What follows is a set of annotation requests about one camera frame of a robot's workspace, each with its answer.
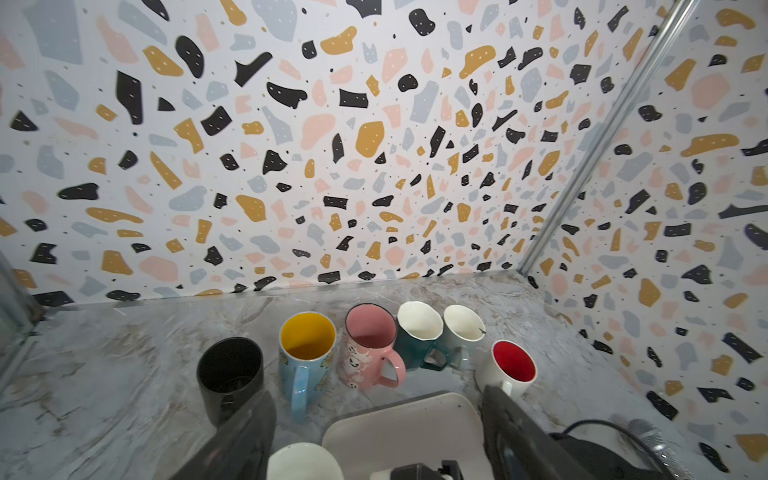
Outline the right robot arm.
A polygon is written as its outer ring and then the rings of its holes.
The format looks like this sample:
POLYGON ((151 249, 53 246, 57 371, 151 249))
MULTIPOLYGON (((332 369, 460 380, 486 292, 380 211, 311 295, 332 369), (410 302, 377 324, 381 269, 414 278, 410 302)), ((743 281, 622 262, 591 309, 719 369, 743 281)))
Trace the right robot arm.
POLYGON ((670 468, 651 447, 645 445, 628 429, 610 421, 602 419, 579 420, 566 427, 562 432, 552 432, 549 436, 558 442, 595 479, 675 479, 670 468), (587 440, 580 440, 571 435, 573 430, 586 425, 605 426, 622 434, 644 454, 645 458, 653 465, 653 470, 635 467, 607 447, 587 440))

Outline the pink mug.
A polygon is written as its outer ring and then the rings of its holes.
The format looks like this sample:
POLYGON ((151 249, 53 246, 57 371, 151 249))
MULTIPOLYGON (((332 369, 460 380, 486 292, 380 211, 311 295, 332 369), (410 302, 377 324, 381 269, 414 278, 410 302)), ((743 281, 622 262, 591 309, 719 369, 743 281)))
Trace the pink mug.
POLYGON ((341 381, 356 390, 377 385, 398 388, 406 379, 406 367, 394 349, 394 316, 380 305, 361 303, 348 311, 344 327, 338 368, 341 381))

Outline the grey mug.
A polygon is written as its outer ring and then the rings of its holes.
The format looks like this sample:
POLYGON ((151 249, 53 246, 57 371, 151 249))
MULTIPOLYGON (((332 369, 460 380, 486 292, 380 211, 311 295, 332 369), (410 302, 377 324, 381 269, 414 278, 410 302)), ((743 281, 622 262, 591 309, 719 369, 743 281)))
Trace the grey mug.
POLYGON ((482 318, 463 305, 450 305, 443 312, 444 330, 439 339, 449 352, 449 365, 464 370, 477 346, 484 339, 486 326, 482 318))

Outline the light blue mug yellow inside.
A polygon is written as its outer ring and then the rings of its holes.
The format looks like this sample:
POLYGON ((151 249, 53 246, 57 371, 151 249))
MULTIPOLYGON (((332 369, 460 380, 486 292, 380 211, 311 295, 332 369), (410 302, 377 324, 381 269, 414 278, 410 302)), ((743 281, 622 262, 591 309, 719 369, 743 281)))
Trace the light blue mug yellow inside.
POLYGON ((337 331, 328 317, 307 311, 287 319, 278 340, 282 389, 292 420, 302 423, 330 382, 337 331))

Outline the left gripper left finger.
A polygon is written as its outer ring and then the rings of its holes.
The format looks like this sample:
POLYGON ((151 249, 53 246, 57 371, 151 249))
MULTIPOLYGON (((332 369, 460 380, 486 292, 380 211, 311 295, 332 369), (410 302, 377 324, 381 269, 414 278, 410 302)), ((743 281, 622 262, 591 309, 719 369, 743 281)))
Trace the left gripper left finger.
POLYGON ((276 422, 271 394, 255 393, 171 479, 266 479, 276 422))

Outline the black mug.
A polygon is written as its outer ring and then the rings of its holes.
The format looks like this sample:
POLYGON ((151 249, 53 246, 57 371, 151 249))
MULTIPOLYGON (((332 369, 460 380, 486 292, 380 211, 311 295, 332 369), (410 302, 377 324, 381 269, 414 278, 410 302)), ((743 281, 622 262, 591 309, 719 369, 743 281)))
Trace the black mug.
POLYGON ((245 337, 222 339, 198 361, 196 379, 211 424, 222 427, 264 383, 264 358, 245 337))

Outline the light green mug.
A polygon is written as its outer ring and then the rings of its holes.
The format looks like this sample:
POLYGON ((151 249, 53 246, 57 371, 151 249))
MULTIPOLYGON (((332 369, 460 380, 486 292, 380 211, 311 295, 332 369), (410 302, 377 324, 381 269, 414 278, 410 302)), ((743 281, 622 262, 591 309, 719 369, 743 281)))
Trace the light green mug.
POLYGON ((267 479, 343 480, 344 474, 334 456, 322 446, 299 442, 270 456, 267 479))

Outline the dark green mug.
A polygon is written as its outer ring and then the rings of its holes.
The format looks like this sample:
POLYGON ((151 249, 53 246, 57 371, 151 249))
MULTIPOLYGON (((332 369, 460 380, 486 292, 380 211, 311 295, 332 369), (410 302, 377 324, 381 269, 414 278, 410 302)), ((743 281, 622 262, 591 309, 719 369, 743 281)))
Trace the dark green mug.
POLYGON ((397 338, 394 349, 407 371, 427 369, 443 371, 451 360, 450 351, 439 343, 444 325, 440 314, 421 301, 400 305, 397 315, 397 338))

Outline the white mug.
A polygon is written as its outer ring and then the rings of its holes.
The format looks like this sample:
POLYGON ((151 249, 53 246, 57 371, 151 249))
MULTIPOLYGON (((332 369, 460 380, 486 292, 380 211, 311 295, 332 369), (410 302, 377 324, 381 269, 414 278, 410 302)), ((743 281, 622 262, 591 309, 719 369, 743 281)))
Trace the white mug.
POLYGON ((497 340, 475 371, 475 383, 481 392, 488 386, 499 387, 517 401, 537 376, 537 365, 524 348, 510 340, 497 340))

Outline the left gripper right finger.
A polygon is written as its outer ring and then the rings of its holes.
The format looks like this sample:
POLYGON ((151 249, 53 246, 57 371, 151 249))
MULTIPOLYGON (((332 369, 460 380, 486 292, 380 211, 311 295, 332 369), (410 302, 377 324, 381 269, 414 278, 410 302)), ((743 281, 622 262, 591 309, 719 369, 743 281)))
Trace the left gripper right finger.
POLYGON ((482 392, 483 448, 495 479, 591 479, 501 388, 482 392))

